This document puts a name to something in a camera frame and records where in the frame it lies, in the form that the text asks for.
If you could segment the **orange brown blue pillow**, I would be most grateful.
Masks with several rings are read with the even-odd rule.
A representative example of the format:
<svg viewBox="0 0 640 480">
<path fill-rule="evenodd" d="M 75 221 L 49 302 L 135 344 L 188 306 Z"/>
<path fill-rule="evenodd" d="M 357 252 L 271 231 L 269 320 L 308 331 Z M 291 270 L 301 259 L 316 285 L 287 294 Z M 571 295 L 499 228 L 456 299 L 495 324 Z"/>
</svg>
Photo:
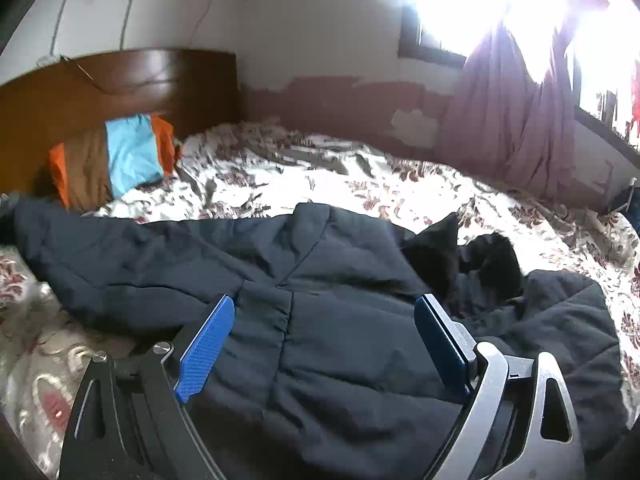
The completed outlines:
<svg viewBox="0 0 640 480">
<path fill-rule="evenodd" d="M 88 212 L 170 176 L 178 157 L 174 127 L 158 115 L 137 114 L 56 144 L 49 168 L 62 205 Z"/>
</svg>

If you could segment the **dark navy padded jacket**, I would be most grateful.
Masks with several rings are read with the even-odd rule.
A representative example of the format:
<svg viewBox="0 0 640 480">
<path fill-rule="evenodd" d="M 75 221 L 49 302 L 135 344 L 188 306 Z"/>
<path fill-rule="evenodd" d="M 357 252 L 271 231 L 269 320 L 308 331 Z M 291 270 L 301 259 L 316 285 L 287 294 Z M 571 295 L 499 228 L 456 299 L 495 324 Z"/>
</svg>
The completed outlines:
<svg viewBox="0 0 640 480">
<path fill-rule="evenodd" d="M 585 459 L 620 440 L 620 344 L 600 285 L 523 273 L 506 237 L 458 241 L 321 204 L 265 219 L 140 224 L 22 197 L 1 239 L 84 324 L 136 341 L 175 335 L 221 295 L 232 332 L 196 426 L 235 479 L 415 479 L 458 406 L 413 322 L 433 294 L 479 340 L 558 360 Z"/>
</svg>

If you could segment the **brown wooden headboard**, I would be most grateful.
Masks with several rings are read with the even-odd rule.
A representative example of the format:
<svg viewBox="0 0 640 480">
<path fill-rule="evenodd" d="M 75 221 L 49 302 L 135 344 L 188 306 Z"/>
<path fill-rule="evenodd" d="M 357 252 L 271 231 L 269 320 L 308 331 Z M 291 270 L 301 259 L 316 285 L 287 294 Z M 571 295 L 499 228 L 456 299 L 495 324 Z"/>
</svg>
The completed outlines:
<svg viewBox="0 0 640 480">
<path fill-rule="evenodd" d="M 241 118 L 230 52 L 141 49 L 99 53 L 33 70 L 1 87 L 1 188 L 51 193 L 48 151 L 108 120 L 157 114 L 184 139 Z"/>
</svg>

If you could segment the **purple curtain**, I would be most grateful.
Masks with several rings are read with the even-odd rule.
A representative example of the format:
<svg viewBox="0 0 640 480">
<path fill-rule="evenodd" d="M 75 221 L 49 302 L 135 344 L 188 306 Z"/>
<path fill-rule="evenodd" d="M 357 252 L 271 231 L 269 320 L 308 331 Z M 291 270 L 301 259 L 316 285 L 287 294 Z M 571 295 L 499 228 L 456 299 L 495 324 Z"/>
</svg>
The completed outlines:
<svg viewBox="0 0 640 480">
<path fill-rule="evenodd" d="M 575 104 L 566 49 L 575 22 L 552 39 L 544 80 L 500 25 L 466 59 L 440 123 L 435 153 L 449 166 L 558 200 L 575 168 Z"/>
</svg>

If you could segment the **floral white red bedspread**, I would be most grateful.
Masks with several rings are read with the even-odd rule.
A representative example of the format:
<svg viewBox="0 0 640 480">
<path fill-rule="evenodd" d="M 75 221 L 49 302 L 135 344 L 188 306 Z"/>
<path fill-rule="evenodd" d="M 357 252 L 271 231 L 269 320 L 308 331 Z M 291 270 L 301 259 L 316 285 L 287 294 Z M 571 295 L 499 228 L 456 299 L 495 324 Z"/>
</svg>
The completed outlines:
<svg viewBox="0 0 640 480">
<path fill-rule="evenodd" d="M 356 141 L 268 124 L 222 125 L 190 136 L 174 172 L 98 209 L 140 223 L 289 214 L 322 203 L 420 231 L 455 212 L 458 239 L 497 232 L 523 271 L 576 272 L 597 281 L 622 345 L 620 394 L 639 416 L 639 237 L 619 212 L 538 202 L 434 162 L 385 154 Z M 91 353 L 126 351 L 127 339 L 85 330 L 63 312 L 17 250 L 1 249 L 1 407 L 48 478 Z"/>
</svg>

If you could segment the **blue bag by bed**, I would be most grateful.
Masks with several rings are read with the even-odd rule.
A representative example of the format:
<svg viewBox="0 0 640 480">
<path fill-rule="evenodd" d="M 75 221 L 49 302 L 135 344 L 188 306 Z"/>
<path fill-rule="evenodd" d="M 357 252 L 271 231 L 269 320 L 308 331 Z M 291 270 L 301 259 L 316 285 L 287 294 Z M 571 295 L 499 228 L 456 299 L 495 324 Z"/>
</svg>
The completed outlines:
<svg viewBox="0 0 640 480">
<path fill-rule="evenodd" d="M 639 222 L 639 185 L 636 178 L 611 200 L 606 212 L 620 212 L 631 224 Z"/>
</svg>

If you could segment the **dark framed window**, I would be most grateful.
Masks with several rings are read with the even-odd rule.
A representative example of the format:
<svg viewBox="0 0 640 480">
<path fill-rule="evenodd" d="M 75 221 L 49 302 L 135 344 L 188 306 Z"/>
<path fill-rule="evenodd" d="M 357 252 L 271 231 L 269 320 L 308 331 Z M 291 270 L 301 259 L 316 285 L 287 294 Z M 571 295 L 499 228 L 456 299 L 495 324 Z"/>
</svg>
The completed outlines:
<svg viewBox="0 0 640 480">
<path fill-rule="evenodd" d="M 565 148 L 583 110 L 639 144 L 639 11 L 630 0 L 406 0 L 410 42 L 462 58 L 450 128 Z"/>
</svg>

